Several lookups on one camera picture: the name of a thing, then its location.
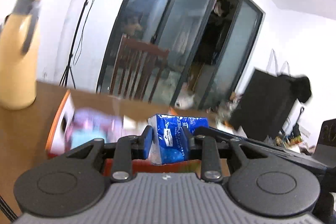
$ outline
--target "blue tissue pack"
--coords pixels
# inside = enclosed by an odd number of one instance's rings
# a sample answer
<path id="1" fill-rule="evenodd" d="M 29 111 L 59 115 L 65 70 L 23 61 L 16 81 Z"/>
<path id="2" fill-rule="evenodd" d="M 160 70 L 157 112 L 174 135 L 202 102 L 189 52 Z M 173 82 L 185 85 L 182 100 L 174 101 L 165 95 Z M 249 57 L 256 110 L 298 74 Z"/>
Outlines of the blue tissue pack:
<path id="1" fill-rule="evenodd" d="M 182 126 L 186 126 L 191 134 L 200 126 L 209 126 L 206 118 L 164 114 L 156 114 L 148 119 L 148 123 L 154 130 L 151 147 L 151 162 L 154 164 L 188 160 L 188 140 Z"/>

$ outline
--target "white label on tissue pack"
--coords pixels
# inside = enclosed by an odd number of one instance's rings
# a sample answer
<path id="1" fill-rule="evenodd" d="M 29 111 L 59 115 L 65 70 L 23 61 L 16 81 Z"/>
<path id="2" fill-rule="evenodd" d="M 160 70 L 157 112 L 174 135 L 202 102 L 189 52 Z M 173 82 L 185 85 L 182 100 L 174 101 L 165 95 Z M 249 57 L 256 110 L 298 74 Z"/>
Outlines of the white label on tissue pack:
<path id="1" fill-rule="evenodd" d="M 173 137 L 171 136 L 169 128 L 164 128 L 163 138 L 166 142 L 166 146 L 173 146 Z"/>

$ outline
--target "tripod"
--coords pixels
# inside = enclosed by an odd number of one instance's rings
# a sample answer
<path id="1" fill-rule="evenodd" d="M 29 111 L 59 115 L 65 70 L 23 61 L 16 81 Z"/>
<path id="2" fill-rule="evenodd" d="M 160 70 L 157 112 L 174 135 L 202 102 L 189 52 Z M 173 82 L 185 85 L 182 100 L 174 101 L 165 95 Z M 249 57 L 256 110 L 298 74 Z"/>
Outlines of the tripod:
<path id="1" fill-rule="evenodd" d="M 73 36 L 71 50 L 70 50 L 69 59 L 68 59 L 68 65 L 66 66 L 66 68 L 64 70 L 64 73 L 62 75 L 62 78 L 61 78 L 61 80 L 59 82 L 59 85 L 62 86 L 62 87 L 66 87 L 68 85 L 68 76 L 69 76 L 69 72 L 70 72 L 72 83 L 73 83 L 73 87 L 76 89 L 76 85 L 75 85 L 75 81 L 74 81 L 74 76 L 72 74 L 72 70 L 71 70 L 71 65 L 70 64 L 71 64 L 71 59 L 72 59 L 72 56 L 73 56 L 72 52 L 74 50 L 74 46 L 75 46 L 75 41 L 76 41 L 76 36 L 77 36 L 78 29 L 79 29 L 79 25 L 81 23 L 81 19 L 83 17 L 83 13 L 84 13 L 85 7 L 87 5 L 88 5 L 88 0 L 85 0 L 84 6 L 83 6 L 83 9 L 82 9 L 82 12 L 81 12 L 81 15 L 79 16 L 79 20 L 78 20 L 78 23 L 77 23 L 75 34 Z"/>

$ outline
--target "black door frame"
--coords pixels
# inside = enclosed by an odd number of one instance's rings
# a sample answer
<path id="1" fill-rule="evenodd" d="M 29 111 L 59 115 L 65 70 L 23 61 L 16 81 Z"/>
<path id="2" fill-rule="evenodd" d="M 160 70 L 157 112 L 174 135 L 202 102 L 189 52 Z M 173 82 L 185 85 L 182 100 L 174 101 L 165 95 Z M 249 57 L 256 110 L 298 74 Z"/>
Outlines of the black door frame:
<path id="1" fill-rule="evenodd" d="M 215 75 L 217 73 L 217 70 L 218 70 L 218 67 L 219 67 L 219 64 L 221 63 L 221 58 L 223 57 L 223 54 L 225 52 L 225 49 L 226 49 L 226 44 L 231 36 L 231 33 L 232 33 L 232 29 L 233 29 L 233 26 L 234 26 L 234 23 L 236 22 L 236 18 L 238 16 L 238 12 L 240 11 L 240 7 L 241 7 L 241 4 L 242 4 L 242 1 L 243 0 L 239 0 L 239 3 L 238 3 L 238 7 L 236 9 L 236 12 L 235 12 L 235 15 L 234 15 L 234 18 L 232 20 L 232 23 L 231 23 L 231 26 L 230 26 L 230 29 L 229 29 L 229 33 L 228 35 L 226 36 L 225 38 L 225 42 L 224 42 L 224 46 L 221 50 L 221 53 L 218 57 L 218 61 L 216 63 L 216 68 L 213 72 L 213 75 L 211 77 L 211 81 L 209 82 L 208 84 L 208 87 L 200 101 L 200 104 L 199 104 L 199 107 L 198 108 L 201 108 L 203 105 L 204 105 L 204 102 L 205 102 L 205 99 L 206 97 L 208 96 L 209 92 L 210 92 L 210 89 L 211 89 L 211 85 L 213 84 L 213 81 L 214 81 L 214 78 L 215 78 Z M 246 3 L 248 3 L 254 10 L 256 10 L 258 12 L 258 16 L 257 16 L 257 20 L 256 20 L 256 23 L 255 23 L 255 26 L 254 26 L 254 29 L 253 29 L 253 32 L 250 36 L 250 39 L 249 39 L 249 42 L 248 42 L 248 47 L 246 48 L 246 52 L 244 54 L 244 58 L 242 59 L 241 61 L 241 64 L 240 64 L 240 68 L 234 78 L 234 81 L 232 83 L 232 86 L 231 86 L 231 90 L 234 90 L 239 82 L 239 79 L 241 77 L 241 74 L 243 73 L 243 70 L 246 66 L 246 63 L 248 61 L 248 58 L 249 58 L 249 55 L 252 51 L 252 48 L 253 48 L 253 45 L 254 45 L 254 42 L 255 42 L 255 39 L 256 39 L 256 35 L 258 33 L 258 30 L 260 28 L 260 24 L 261 24 L 261 20 L 262 20 L 262 17 L 263 17 L 263 12 L 254 4 L 252 3 L 250 0 L 244 0 Z M 115 19 L 115 22 L 114 22 L 114 26 L 112 28 L 112 31 L 111 31 L 111 34 L 110 34 L 110 37 L 109 37 L 109 41 L 108 41 L 108 44 L 106 46 L 106 50 L 105 50 L 105 54 L 104 54 L 104 58 L 103 58 L 103 62 L 102 62 L 102 66 L 101 66 L 101 69 L 100 69 L 100 74 L 99 74 L 99 78 L 98 78 L 98 82 L 97 82 L 97 87 L 96 87 L 96 92 L 100 92 L 100 88 L 102 86 L 102 83 L 103 83 L 103 79 L 104 79 L 104 76 L 105 76 L 105 72 L 106 72 L 106 68 L 107 68 L 107 65 L 109 63 L 109 59 L 110 59 L 110 53 L 113 49 L 115 49 L 115 55 L 117 54 L 118 52 L 118 47 L 119 47 L 119 44 L 120 44 L 120 40 L 117 40 L 115 39 L 115 37 L 119 36 L 120 37 L 122 36 L 122 34 L 118 34 L 119 29 L 120 29 L 120 25 L 121 25 L 121 22 L 119 21 L 122 13 L 125 11 L 125 8 L 127 6 L 127 3 L 129 2 L 129 0 L 123 0 L 121 6 L 120 6 L 120 9 L 119 9 L 119 12 L 118 12 L 118 15 L 117 15 L 117 18 Z M 169 17 L 169 14 L 172 10 L 172 7 L 174 5 L 174 2 L 175 0 L 168 0 L 167 1 L 167 4 L 166 4 L 166 7 L 164 9 L 164 12 L 162 14 L 162 17 L 160 19 L 160 22 L 158 24 L 158 27 L 157 27 L 157 31 L 155 33 L 155 41 L 154 43 L 158 42 L 162 36 L 162 33 L 163 33 L 163 30 L 164 30 L 164 27 L 165 27 L 165 24 L 168 20 L 168 17 Z M 184 69 L 181 73 L 181 77 L 179 79 L 179 82 L 175 88 L 175 92 L 174 92 L 174 95 L 172 97 L 172 100 L 170 102 L 170 105 L 174 105 L 175 104 L 175 101 L 179 95 L 179 92 L 182 88 L 182 85 L 183 85 L 183 82 L 186 80 L 187 76 L 188 76 L 188 72 L 189 72 L 189 67 L 191 66 L 191 63 L 194 59 L 194 55 L 197 51 L 197 47 L 199 46 L 199 43 L 201 41 L 201 37 L 203 35 L 203 32 L 204 32 L 204 29 L 205 29 L 205 26 L 206 26 L 206 23 L 208 21 L 208 18 L 210 16 L 210 13 L 211 13 L 211 8 L 212 8 L 212 3 L 211 3 L 211 0 L 209 0 L 209 3 L 207 5 L 207 8 L 206 8 L 206 11 L 205 11 L 205 14 L 204 14 L 204 17 L 201 21 L 201 24 L 200 24 L 200 27 L 199 27 L 199 31 L 196 35 L 196 38 L 195 38 L 195 41 L 194 41 L 194 44 L 191 48 L 191 51 L 190 51 L 190 54 L 187 58 L 187 62 L 186 62 L 186 65 L 184 66 Z"/>

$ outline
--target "wooden tabletop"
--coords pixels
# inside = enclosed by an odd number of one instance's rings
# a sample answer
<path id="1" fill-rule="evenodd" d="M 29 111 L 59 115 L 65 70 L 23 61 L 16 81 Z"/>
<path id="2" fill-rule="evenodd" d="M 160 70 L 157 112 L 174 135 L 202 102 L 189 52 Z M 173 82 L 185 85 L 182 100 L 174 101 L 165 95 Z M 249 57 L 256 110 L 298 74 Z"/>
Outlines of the wooden tabletop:
<path id="1" fill-rule="evenodd" d="M 13 195 L 16 179 L 26 170 L 47 159 L 44 151 L 48 133 L 65 88 L 37 83 L 35 102 L 20 111 L 0 108 L 0 194 L 17 215 L 21 212 Z M 144 121 L 157 113 L 167 113 L 169 106 L 120 100 L 105 94 L 71 91 L 76 108 L 92 107 L 112 115 L 126 115 Z M 206 113 L 177 110 L 181 116 L 200 117 Z M 0 213 L 0 223 L 8 223 Z"/>

